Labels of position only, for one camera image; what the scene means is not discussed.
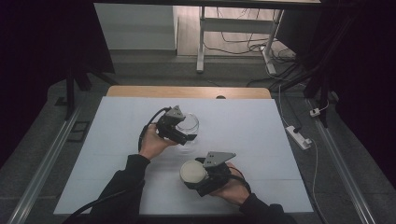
person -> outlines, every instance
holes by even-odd
[[[148,126],[140,152],[128,156],[125,169],[114,174],[99,198],[104,198],[126,189],[133,190],[126,192],[125,195],[93,206],[88,217],[88,223],[136,223],[139,215],[146,167],[153,158],[160,155],[167,147],[177,144],[169,139],[161,138],[156,130],[155,124]],[[230,169],[230,171],[233,175],[242,177],[235,169]],[[223,188],[213,191],[210,195],[238,205],[239,211],[245,214],[247,223],[296,223],[292,217],[283,212],[280,204],[267,205],[259,200],[254,193],[249,194],[245,186],[235,179],[231,179]]]

white tabletop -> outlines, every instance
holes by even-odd
[[[200,121],[194,151],[169,147],[151,161],[142,215],[239,213],[219,198],[201,198],[180,181],[181,165],[208,151],[236,153],[230,162],[264,202],[280,203],[289,213],[313,211],[274,100],[104,97],[54,214],[71,214],[97,199],[127,156],[137,153],[143,126],[159,109],[175,105]]]

right hand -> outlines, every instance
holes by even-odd
[[[227,162],[227,165],[228,167],[235,168],[235,166],[230,162]],[[237,175],[242,177],[241,174],[239,174],[239,172],[237,172],[235,169],[230,169],[230,171],[232,175]],[[240,181],[235,179],[230,179],[228,183],[224,185],[224,187],[211,192],[209,195],[218,196],[229,203],[233,203],[240,206],[242,205],[242,203],[245,202],[245,200],[249,196],[249,192],[247,188]]]
[[[146,157],[148,160],[160,155],[167,147],[177,145],[176,142],[163,139],[157,134],[157,125],[150,124],[142,141],[142,148],[139,155]]]

black clothing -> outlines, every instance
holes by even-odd
[[[125,170],[114,174],[99,198],[138,186],[137,190],[94,206],[88,223],[136,223],[142,197],[143,185],[141,183],[149,163],[150,161],[143,156],[129,156]],[[245,214],[248,223],[252,224],[296,223],[292,217],[285,215],[280,204],[268,206],[253,193],[241,205],[239,211]]]

glass cup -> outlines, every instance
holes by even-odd
[[[198,118],[193,115],[192,113],[183,114],[186,118],[181,121],[177,126],[176,129],[184,134],[198,134],[199,130],[199,120]],[[187,141],[184,146],[179,145],[180,151],[182,153],[190,153],[193,151],[193,145],[196,141],[196,138],[192,141]]]

